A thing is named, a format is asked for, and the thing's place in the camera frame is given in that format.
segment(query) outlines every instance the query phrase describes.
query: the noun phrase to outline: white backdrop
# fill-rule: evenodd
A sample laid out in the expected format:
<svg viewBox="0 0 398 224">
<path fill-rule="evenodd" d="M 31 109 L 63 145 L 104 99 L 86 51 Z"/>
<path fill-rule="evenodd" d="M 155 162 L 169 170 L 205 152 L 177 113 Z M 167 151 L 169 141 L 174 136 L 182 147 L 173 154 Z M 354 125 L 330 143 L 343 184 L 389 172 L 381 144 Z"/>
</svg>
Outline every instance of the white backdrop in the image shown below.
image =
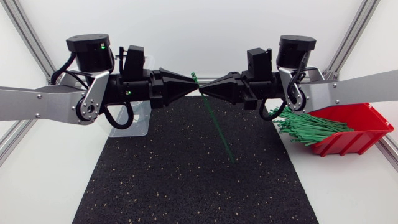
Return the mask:
<svg viewBox="0 0 398 224">
<path fill-rule="evenodd" d="M 271 47 L 275 59 L 285 34 L 316 38 L 310 64 L 326 68 L 361 1 L 20 0 L 57 67 L 67 38 L 106 33 L 114 52 L 143 46 L 156 68 L 199 77 L 247 70 L 246 51 L 256 47 Z"/>
</svg>

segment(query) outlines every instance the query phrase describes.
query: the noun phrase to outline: green cable tie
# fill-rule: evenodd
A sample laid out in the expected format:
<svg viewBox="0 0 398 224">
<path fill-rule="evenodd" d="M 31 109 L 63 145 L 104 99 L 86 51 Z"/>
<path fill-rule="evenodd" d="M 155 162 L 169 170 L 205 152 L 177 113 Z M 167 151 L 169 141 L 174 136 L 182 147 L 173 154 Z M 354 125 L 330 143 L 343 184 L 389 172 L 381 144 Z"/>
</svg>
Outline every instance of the green cable tie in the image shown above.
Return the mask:
<svg viewBox="0 0 398 224">
<path fill-rule="evenodd" d="M 199 85 L 197 76 L 195 75 L 195 72 L 192 72 L 192 73 L 191 73 L 191 76 L 192 76 L 193 80 L 195 81 L 195 83 Z M 214 122 L 214 125 L 216 126 L 216 128 L 217 128 L 217 130 L 218 130 L 218 134 L 220 135 L 220 138 L 221 138 L 221 140 L 222 140 L 223 143 L 224 143 L 226 152 L 228 153 L 229 158 L 231 159 L 231 162 L 232 162 L 232 163 L 235 163 L 234 156 L 233 156 L 231 150 L 229 149 L 228 143 L 226 142 L 226 139 L 225 139 L 225 137 L 224 137 L 224 134 L 223 134 L 223 132 L 222 132 L 222 130 L 221 130 L 221 128 L 220 128 L 218 122 L 217 122 L 216 116 L 214 115 L 214 112 L 213 112 L 213 110 L 211 109 L 211 106 L 210 106 L 209 102 L 207 101 L 207 99 L 206 99 L 206 97 L 204 96 L 203 93 L 200 93 L 200 94 L 201 94 L 201 97 L 203 98 L 203 102 L 205 103 L 205 105 L 206 105 L 206 107 L 207 107 L 207 110 L 208 110 L 209 113 L 210 113 L 210 116 L 211 116 L 211 118 L 212 118 L 212 120 L 213 120 L 213 122 Z"/>
</svg>

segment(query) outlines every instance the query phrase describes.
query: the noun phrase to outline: metal bracket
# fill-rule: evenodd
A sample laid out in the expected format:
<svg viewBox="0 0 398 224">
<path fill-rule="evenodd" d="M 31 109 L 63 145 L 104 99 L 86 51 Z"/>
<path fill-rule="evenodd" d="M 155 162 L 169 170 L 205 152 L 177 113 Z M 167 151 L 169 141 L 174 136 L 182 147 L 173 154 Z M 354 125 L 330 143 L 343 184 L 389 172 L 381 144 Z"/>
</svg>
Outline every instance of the metal bracket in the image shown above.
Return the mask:
<svg viewBox="0 0 398 224">
<path fill-rule="evenodd" d="M 95 73 L 93 76 L 94 81 L 90 86 L 87 94 L 83 94 L 84 98 L 78 104 L 78 116 L 82 121 L 91 121 L 98 117 L 106 85 L 108 84 L 109 72 Z"/>
</svg>

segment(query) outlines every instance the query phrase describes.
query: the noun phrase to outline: white wall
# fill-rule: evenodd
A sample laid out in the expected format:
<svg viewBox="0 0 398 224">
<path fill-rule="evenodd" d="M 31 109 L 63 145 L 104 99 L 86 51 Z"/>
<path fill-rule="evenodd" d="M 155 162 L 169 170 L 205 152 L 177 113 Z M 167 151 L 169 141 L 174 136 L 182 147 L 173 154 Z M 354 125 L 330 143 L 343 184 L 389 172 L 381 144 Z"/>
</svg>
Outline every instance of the white wall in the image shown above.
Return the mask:
<svg viewBox="0 0 398 224">
<path fill-rule="evenodd" d="M 380 1 L 368 26 L 341 70 L 341 80 L 398 69 L 396 9 L 398 9 L 398 1 Z M 396 90 L 392 90 L 391 94 L 396 95 Z M 373 106 L 395 129 L 398 129 L 398 101 L 373 103 Z M 392 132 L 391 136 L 398 141 L 397 130 Z"/>
<path fill-rule="evenodd" d="M 198 77 L 247 70 L 246 51 L 274 49 L 281 35 L 318 40 L 310 63 L 326 68 L 361 0 L 338 1 L 28 1 L 20 0 L 44 47 L 59 67 L 68 58 L 65 40 L 106 33 L 114 52 L 140 45 L 155 67 Z"/>
<path fill-rule="evenodd" d="M 46 84 L 45 76 L 3 7 L 0 7 L 0 86 L 38 88 Z M 0 137 L 15 121 L 0 122 Z"/>
</svg>

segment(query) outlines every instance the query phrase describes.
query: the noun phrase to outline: bundle of green zip ties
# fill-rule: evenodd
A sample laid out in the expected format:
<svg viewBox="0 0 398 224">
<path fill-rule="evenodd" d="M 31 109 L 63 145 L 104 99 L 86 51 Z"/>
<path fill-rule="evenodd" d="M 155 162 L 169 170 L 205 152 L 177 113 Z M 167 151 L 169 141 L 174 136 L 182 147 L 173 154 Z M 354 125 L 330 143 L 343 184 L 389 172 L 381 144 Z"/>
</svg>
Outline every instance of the bundle of green zip ties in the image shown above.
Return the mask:
<svg viewBox="0 0 398 224">
<path fill-rule="evenodd" d="M 289 133 L 289 135 L 296 137 L 296 139 L 290 140 L 291 142 L 302 142 L 306 146 L 318 143 L 338 132 L 354 131 L 346 123 L 317 118 L 309 114 L 293 114 L 288 107 L 284 108 L 279 117 L 285 118 L 284 120 L 274 121 L 280 127 L 279 132 Z"/>
</svg>

